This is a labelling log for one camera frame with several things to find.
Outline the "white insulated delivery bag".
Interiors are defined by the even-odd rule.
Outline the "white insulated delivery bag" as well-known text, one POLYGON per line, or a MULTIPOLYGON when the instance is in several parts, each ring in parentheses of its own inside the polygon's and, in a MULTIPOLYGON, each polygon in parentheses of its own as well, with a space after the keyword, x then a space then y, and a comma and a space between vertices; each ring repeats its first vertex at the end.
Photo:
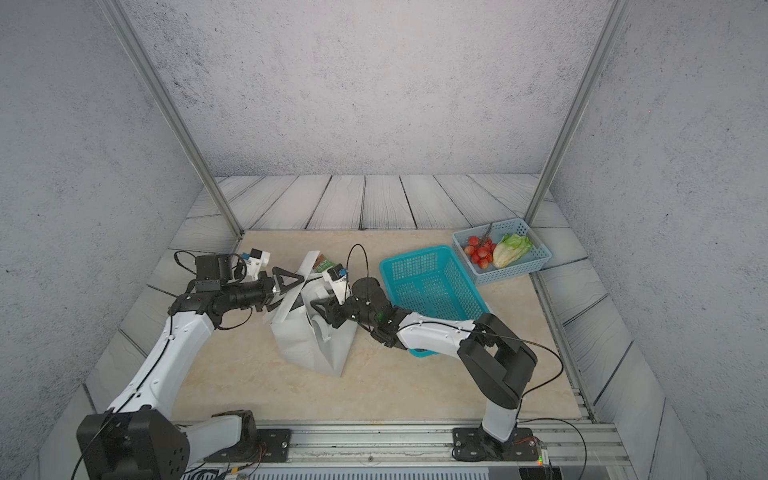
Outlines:
POLYGON ((311 300, 337 299, 323 279, 323 272, 313 271, 320 257, 318 250, 307 253, 298 269, 298 274, 305 277, 304 284, 290 290, 280 306, 265 315, 263 322, 270 327, 283 359, 324 375, 339 377, 357 326, 347 321, 334 329, 311 309, 311 300))

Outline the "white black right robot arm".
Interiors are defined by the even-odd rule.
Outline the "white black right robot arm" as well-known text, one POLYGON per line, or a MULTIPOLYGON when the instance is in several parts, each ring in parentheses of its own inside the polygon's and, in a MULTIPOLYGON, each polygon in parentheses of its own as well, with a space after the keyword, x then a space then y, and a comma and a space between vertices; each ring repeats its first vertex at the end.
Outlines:
POLYGON ((355 322, 388 348, 426 350, 461 361, 486 407, 479 427, 453 430, 452 457, 461 462, 538 461, 538 440, 518 428, 519 407, 538 358, 491 313, 477 320, 441 320, 392 304, 373 278, 343 287, 340 295, 310 293, 311 320, 339 329, 355 322))

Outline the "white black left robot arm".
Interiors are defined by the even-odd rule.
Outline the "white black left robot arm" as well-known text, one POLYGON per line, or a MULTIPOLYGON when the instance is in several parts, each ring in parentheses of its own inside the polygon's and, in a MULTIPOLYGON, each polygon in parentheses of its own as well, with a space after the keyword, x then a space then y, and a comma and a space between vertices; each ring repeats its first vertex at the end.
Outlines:
POLYGON ((189 427, 170 419, 184 379, 202 346, 233 310, 272 310, 306 278, 276 267, 262 271, 266 253, 203 254, 186 290, 168 309, 160 337, 127 387, 105 412, 86 416, 76 431, 76 465, 91 479, 181 479, 197 462, 246 468, 264 462, 267 443, 253 414, 235 410, 189 427))

